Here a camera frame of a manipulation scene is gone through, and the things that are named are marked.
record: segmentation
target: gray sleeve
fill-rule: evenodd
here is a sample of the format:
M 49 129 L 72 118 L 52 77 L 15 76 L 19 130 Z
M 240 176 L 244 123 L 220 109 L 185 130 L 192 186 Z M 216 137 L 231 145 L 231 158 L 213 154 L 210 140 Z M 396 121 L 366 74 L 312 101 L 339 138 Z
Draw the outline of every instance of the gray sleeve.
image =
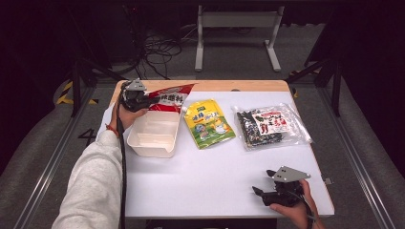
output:
M 119 141 L 104 131 L 75 164 L 53 228 L 118 228 L 121 181 Z

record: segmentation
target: gray floor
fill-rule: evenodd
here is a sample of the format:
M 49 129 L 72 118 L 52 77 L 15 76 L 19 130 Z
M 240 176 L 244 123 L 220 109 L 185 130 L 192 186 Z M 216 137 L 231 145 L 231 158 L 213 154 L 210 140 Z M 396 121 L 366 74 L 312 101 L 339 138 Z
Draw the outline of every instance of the gray floor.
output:
M 172 79 L 284 79 L 288 73 L 303 68 L 307 56 L 323 26 L 306 26 L 279 30 L 275 51 L 282 70 L 271 69 L 263 41 L 266 31 L 254 29 L 241 35 L 233 31 L 215 30 L 206 33 L 204 62 L 201 73 L 194 71 L 196 42 L 191 37 L 182 45 L 181 54 L 167 64 Z M 158 79 L 150 69 L 147 77 Z M 125 75 L 137 77 L 134 72 Z M 85 106 L 72 130 L 65 150 L 61 152 L 57 170 L 44 185 L 43 192 L 29 214 L 26 223 L 18 220 L 41 178 L 59 139 L 66 135 L 65 127 L 72 122 L 72 105 L 56 105 L 54 111 L 41 120 L 16 151 L 7 170 L 0 178 L 0 228 L 13 228 L 16 222 L 24 228 L 50 228 L 66 193 L 67 180 L 75 161 L 86 147 L 87 139 L 78 138 L 88 130 L 99 128 L 115 87 L 108 79 L 100 82 L 91 94 L 98 104 Z M 328 228 L 404 228 L 405 203 L 402 192 L 405 180 L 373 133 L 347 86 L 342 85 L 341 117 L 330 113 L 330 85 L 317 89 L 310 77 L 291 85 L 297 89 L 295 103 L 314 140 L 312 149 L 324 177 L 334 181 L 328 185 L 335 215 L 324 219 Z M 60 95 L 55 92 L 55 101 Z M 144 228 L 144 220 L 130 219 L 128 228 Z M 286 219 L 278 228 L 293 228 Z

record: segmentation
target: table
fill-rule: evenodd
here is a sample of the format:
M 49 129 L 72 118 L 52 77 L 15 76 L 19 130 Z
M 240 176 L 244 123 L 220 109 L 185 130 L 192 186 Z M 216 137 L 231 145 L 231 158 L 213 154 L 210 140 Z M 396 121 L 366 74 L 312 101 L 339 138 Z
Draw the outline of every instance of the table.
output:
M 230 103 L 249 108 L 264 107 L 293 100 L 282 80 L 145 80 L 149 92 L 197 83 L 184 106 L 214 98 L 228 123 L 239 135 Z M 120 83 L 112 103 L 119 94 Z M 111 118 L 104 113 L 103 123 Z M 320 216 L 334 215 L 333 204 L 321 178 L 316 158 L 309 144 L 247 152 L 238 137 L 209 149 L 198 150 L 181 117 L 175 154 L 171 158 L 137 156 L 126 147 L 127 202 L 126 217 L 137 219 L 260 219 L 279 218 L 257 197 L 252 186 L 270 192 L 271 178 L 266 170 L 277 171 L 285 165 L 311 174 L 308 182 Z

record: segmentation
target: human arm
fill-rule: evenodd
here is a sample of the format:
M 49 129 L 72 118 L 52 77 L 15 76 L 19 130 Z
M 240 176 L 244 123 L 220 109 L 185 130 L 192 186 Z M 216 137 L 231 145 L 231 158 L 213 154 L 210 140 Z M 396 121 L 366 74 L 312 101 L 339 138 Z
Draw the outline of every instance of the human arm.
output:
M 124 129 L 146 113 L 119 109 Z M 117 129 L 117 104 L 109 125 Z M 113 131 L 103 131 L 77 160 L 66 196 L 53 228 L 117 228 L 119 223 L 122 166 L 119 140 Z
M 325 225 L 322 222 L 321 218 L 318 215 L 318 209 L 316 208 L 315 201 L 312 198 L 312 195 L 310 194 L 310 188 L 309 184 L 306 180 L 301 179 L 300 184 L 303 187 L 304 190 L 304 198 L 305 201 L 307 202 L 310 210 L 313 213 L 313 216 L 315 218 L 315 222 L 312 224 L 313 229 L 325 229 Z M 308 220 L 309 219 L 307 216 L 307 209 L 306 206 L 303 202 L 299 202 L 293 207 L 286 207 L 277 203 L 272 203 L 270 204 L 270 208 L 286 217 L 291 219 L 291 221 L 294 223 L 295 226 L 297 226 L 299 229 L 308 229 Z

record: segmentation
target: cartoon picture on yellow package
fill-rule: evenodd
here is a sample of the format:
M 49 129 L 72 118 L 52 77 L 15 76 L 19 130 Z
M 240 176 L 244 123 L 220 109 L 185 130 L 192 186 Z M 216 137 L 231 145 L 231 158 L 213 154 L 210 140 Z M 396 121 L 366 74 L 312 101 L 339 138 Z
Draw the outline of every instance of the cartoon picture on yellow package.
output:
M 235 137 L 223 111 L 213 99 L 191 104 L 184 119 L 199 149 Z

